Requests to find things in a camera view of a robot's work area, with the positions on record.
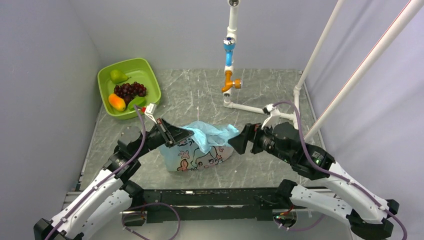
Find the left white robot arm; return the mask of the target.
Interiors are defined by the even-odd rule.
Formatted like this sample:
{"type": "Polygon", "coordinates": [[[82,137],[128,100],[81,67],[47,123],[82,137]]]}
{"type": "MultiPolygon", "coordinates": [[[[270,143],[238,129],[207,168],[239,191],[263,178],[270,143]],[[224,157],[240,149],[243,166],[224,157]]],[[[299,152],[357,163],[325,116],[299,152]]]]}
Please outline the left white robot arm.
{"type": "Polygon", "coordinates": [[[149,131],[127,127],[90,185],[50,220],[40,219],[33,227],[34,238],[89,240],[118,213],[139,209],[144,203],[144,189],[130,180],[141,166],[139,158],[160,146],[176,146],[193,134],[162,118],[149,131]]]}

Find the blue printed plastic bag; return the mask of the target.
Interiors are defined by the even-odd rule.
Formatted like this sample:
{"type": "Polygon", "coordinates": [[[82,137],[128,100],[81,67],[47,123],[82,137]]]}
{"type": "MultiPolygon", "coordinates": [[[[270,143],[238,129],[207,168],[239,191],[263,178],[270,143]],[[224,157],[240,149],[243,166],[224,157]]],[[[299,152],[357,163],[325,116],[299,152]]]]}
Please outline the blue printed plastic bag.
{"type": "Polygon", "coordinates": [[[194,121],[182,128],[194,135],[171,148],[159,147],[169,172],[205,170],[226,161],[234,152],[228,140],[240,133],[231,124],[211,125],[203,121],[194,121]]]}

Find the green fake fruit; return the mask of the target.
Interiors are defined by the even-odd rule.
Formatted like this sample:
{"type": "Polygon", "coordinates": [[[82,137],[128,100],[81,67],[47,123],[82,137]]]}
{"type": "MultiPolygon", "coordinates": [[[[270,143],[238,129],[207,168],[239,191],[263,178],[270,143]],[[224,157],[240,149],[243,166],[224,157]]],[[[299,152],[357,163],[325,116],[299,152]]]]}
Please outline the green fake fruit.
{"type": "Polygon", "coordinates": [[[133,111],[135,109],[135,106],[137,107],[144,107],[146,104],[146,99],[142,96],[137,96],[133,98],[127,105],[127,108],[130,111],[133,111]]]}

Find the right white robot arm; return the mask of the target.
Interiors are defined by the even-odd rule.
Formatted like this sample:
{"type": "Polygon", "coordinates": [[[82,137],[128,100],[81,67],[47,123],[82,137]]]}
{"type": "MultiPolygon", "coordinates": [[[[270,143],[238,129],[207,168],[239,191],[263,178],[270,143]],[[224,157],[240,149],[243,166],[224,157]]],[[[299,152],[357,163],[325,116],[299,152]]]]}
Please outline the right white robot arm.
{"type": "Polygon", "coordinates": [[[335,199],[284,179],[272,197],[274,204],[320,212],[348,225],[364,240],[391,237],[394,225],[389,218],[397,214],[399,203],[365,189],[324,149],[302,142],[299,131],[290,123],[275,127],[248,123],[239,135],[228,140],[240,155],[246,152],[248,142],[252,143],[252,154],[267,152],[289,164],[298,175],[316,181],[338,196],[335,199]]]}

